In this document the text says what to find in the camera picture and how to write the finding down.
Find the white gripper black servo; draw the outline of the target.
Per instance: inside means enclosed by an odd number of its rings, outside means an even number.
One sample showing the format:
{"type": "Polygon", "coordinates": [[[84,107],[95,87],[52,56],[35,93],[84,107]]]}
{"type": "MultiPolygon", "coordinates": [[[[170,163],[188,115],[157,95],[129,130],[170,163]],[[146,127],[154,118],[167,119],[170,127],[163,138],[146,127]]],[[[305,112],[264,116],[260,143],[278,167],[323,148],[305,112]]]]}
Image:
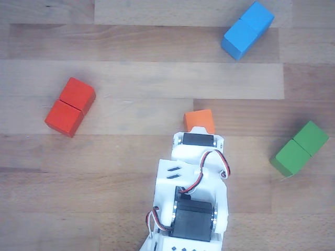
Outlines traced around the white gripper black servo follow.
{"type": "Polygon", "coordinates": [[[224,138],[208,134],[205,127],[194,126],[190,132],[178,132],[173,136],[171,160],[200,161],[203,153],[211,150],[224,152],[224,138]]]}

